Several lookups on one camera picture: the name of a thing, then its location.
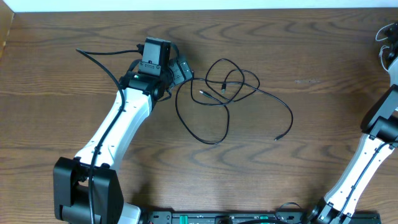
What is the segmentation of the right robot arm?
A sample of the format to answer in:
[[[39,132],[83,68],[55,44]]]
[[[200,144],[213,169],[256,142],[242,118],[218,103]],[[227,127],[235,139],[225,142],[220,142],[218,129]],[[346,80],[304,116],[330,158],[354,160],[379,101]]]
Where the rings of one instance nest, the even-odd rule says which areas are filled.
[[[308,212],[302,223],[380,223],[377,213],[355,214],[358,200],[382,162],[397,149],[397,23],[379,29],[388,41],[379,59],[390,76],[390,87],[363,118],[358,148],[335,186]]]

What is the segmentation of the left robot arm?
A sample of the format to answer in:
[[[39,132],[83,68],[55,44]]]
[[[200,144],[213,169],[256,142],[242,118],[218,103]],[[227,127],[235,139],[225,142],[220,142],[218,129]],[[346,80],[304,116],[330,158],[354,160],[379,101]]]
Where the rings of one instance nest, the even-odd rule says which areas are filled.
[[[193,77],[177,46],[153,37],[137,45],[141,58],[115,80],[116,99],[89,142],[53,168],[55,218],[67,223],[140,223],[142,210],[124,201],[118,179],[123,157],[143,121],[165,93]]]

